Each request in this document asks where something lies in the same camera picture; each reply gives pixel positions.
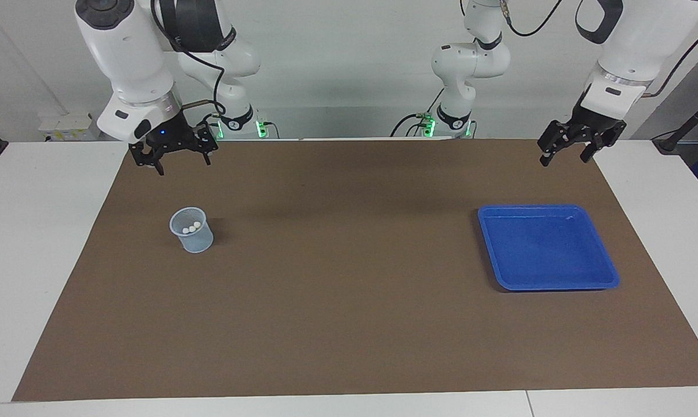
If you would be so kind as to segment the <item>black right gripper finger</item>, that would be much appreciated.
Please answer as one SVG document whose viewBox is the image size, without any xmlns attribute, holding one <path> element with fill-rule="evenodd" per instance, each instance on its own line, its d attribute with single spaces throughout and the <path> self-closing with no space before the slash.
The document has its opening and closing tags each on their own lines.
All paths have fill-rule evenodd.
<svg viewBox="0 0 698 417">
<path fill-rule="evenodd" d="M 150 148 L 150 150 L 145 151 L 144 144 L 130 144 L 129 153 L 137 166 L 148 166 L 154 168 L 160 176 L 165 174 L 164 168 L 160 163 L 160 160 L 164 154 L 162 149 Z"/>
<path fill-rule="evenodd" d="M 197 138 L 198 153 L 203 155 L 206 166 L 211 166 L 211 154 L 218 150 L 218 145 L 210 124 L 208 122 L 198 124 L 195 127 L 195 137 Z"/>
</svg>

